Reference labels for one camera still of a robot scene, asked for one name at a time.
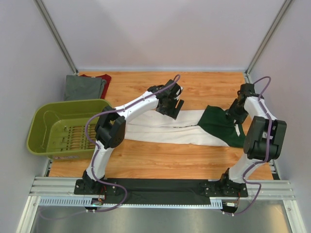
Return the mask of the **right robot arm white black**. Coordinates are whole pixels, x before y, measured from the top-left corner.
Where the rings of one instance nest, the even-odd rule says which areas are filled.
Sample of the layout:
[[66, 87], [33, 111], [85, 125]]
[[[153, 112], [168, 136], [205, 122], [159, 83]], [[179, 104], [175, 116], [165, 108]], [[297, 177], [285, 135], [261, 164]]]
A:
[[226, 116], [238, 124], [242, 124], [247, 116], [252, 119], [243, 143], [242, 157], [220, 178], [220, 192], [235, 197], [246, 190], [247, 178], [258, 167], [280, 156], [287, 123], [273, 116], [262, 94], [255, 93], [251, 83], [241, 85]]

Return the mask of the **white and green t-shirt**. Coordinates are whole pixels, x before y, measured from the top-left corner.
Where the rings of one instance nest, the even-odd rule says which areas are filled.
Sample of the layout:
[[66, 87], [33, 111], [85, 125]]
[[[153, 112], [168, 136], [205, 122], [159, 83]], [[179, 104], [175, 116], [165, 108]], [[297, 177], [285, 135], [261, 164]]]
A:
[[147, 111], [128, 123], [125, 139], [242, 148], [245, 133], [225, 110], [209, 105], [204, 110], [182, 110], [176, 120], [155, 110]]

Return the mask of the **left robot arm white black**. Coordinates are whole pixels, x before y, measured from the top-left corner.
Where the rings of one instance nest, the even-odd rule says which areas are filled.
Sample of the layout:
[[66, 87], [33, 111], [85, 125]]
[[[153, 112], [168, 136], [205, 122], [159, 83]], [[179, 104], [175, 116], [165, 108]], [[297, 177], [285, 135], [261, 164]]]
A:
[[88, 168], [82, 179], [77, 180], [75, 193], [101, 194], [108, 185], [104, 181], [105, 169], [114, 148], [118, 147], [125, 138], [127, 124], [138, 116], [150, 110], [176, 119], [184, 103], [180, 99], [183, 88], [178, 85], [180, 75], [169, 80], [165, 85], [154, 85], [147, 89], [140, 97], [116, 108], [107, 106], [99, 114], [95, 126], [95, 150]]

